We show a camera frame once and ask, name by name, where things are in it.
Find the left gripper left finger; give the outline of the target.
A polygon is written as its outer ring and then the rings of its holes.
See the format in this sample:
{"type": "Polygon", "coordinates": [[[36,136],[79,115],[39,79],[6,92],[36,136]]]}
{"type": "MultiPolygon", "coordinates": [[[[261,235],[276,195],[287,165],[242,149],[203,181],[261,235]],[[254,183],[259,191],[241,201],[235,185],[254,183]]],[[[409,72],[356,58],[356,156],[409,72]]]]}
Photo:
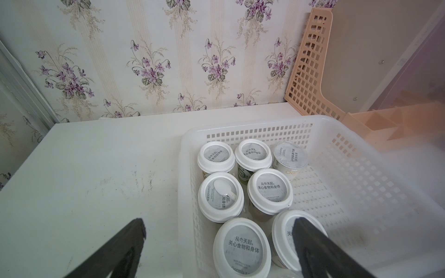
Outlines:
{"type": "Polygon", "coordinates": [[[144,221],[136,218],[70,272],[67,277],[134,278],[145,239],[144,221]]]}

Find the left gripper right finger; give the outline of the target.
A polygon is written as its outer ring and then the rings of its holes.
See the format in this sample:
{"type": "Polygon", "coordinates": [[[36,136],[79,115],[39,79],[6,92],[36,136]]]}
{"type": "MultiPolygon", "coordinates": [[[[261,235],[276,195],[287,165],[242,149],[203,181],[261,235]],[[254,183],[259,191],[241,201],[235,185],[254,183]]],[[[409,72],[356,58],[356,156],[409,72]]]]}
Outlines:
{"type": "Polygon", "coordinates": [[[305,278],[372,278],[367,269],[317,229],[306,218],[297,218],[292,235],[305,278]]]}

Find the yogurt cup back row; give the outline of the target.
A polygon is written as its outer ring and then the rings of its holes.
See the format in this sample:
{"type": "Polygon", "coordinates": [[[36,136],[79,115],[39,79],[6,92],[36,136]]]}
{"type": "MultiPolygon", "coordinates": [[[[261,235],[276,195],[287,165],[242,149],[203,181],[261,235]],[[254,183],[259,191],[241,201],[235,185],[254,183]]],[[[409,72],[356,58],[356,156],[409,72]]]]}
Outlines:
{"type": "Polygon", "coordinates": [[[284,174],[289,181],[294,180],[309,163],[306,149],[289,141],[275,144],[272,156],[272,168],[284,174]]]}
{"type": "Polygon", "coordinates": [[[224,223],[213,243],[214,266],[221,278],[266,278],[271,257],[264,231],[246,218],[224,223]]]}
{"type": "Polygon", "coordinates": [[[197,164],[203,172],[203,177],[216,172],[229,173],[235,167],[235,155],[232,148],[219,141],[208,142],[198,153],[197,164]]]}
{"type": "Polygon", "coordinates": [[[301,210],[287,210],[280,212],[272,223],[271,234],[268,237],[271,246],[272,262],[280,268],[292,272],[301,272],[301,265],[295,249],[292,236],[294,222],[298,218],[305,218],[325,236],[328,236],[323,225],[312,215],[301,210]]]}

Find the yogurt cup front row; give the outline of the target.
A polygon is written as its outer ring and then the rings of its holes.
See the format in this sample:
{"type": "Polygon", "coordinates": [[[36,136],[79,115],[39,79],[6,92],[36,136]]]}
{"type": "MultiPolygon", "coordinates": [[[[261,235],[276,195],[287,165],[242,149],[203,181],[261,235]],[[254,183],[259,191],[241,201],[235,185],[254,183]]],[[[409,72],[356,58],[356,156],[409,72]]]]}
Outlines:
{"type": "Polygon", "coordinates": [[[241,184],[229,173],[213,173],[204,179],[199,187],[199,208],[212,222],[223,224],[238,217],[244,203],[245,197],[241,184]]]}
{"type": "Polygon", "coordinates": [[[293,203],[293,187],[287,177],[275,169],[261,169],[248,182],[249,212],[257,222],[268,222],[288,210],[293,203]]]}
{"type": "Polygon", "coordinates": [[[238,164],[238,180],[244,185],[248,184],[254,173],[272,166],[271,149],[260,140],[243,140],[236,147],[234,155],[238,164]]]}

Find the yogurt cup row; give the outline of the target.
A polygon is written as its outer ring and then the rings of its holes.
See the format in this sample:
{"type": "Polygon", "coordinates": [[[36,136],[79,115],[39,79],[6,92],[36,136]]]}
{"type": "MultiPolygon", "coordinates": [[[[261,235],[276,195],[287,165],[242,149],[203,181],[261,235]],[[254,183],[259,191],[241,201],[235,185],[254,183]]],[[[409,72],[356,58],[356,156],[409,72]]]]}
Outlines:
{"type": "Polygon", "coordinates": [[[245,197],[241,184],[229,173],[213,173],[204,179],[199,187],[199,208],[212,222],[223,224],[238,217],[244,203],[245,197]]]}
{"type": "Polygon", "coordinates": [[[236,147],[234,155],[238,164],[238,180],[244,185],[248,184],[254,173],[272,166],[271,149],[260,140],[243,140],[236,147]]]}
{"type": "Polygon", "coordinates": [[[203,172],[203,177],[216,172],[229,173],[235,167],[235,155],[232,148],[219,141],[208,142],[198,153],[197,164],[203,172]]]}
{"type": "Polygon", "coordinates": [[[221,278],[266,278],[271,257],[264,231],[246,218],[224,223],[213,243],[214,266],[221,278]]]}
{"type": "Polygon", "coordinates": [[[272,223],[271,234],[268,237],[271,246],[272,262],[280,268],[292,272],[301,272],[301,265],[295,249],[292,236],[294,222],[298,218],[305,218],[325,236],[328,236],[323,225],[312,215],[301,210],[287,210],[280,212],[272,223]]]}
{"type": "Polygon", "coordinates": [[[272,156],[272,168],[284,174],[289,181],[294,180],[309,163],[306,149],[289,141],[275,144],[272,156]]]}
{"type": "Polygon", "coordinates": [[[287,177],[275,169],[261,169],[248,182],[249,212],[257,222],[268,222],[288,210],[293,203],[293,187],[287,177]]]}

